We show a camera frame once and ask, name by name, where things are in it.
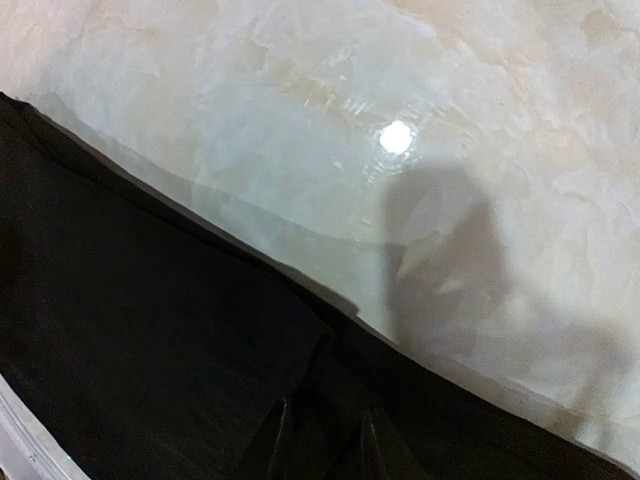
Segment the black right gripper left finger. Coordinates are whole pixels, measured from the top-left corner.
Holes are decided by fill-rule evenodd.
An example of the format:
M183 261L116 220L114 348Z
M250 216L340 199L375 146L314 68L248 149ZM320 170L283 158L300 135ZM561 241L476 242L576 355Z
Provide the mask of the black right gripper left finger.
M291 403L275 403L239 462L240 479L289 479Z

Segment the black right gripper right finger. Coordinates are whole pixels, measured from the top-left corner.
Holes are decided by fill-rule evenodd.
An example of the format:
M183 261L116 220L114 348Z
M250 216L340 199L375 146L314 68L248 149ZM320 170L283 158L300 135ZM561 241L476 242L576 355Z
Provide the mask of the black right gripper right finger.
M399 431L381 408L365 411L360 427L363 479L424 479Z

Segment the black trousers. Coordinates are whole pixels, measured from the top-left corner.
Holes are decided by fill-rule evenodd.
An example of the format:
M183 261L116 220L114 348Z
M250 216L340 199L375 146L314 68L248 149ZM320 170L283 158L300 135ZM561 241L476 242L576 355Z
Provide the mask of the black trousers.
M9 97L1 374L93 479L240 479L280 400L289 479L363 479L371 408L424 479L626 477L421 368Z

